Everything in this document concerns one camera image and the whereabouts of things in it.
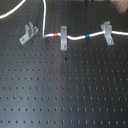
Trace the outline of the blurred human hand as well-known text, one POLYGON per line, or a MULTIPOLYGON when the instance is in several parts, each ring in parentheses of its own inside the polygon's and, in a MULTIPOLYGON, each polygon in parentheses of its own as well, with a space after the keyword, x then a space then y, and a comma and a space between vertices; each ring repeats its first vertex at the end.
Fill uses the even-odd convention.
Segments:
POLYGON ((113 4, 119 13, 125 13, 128 10, 128 0, 116 0, 113 1, 113 4))

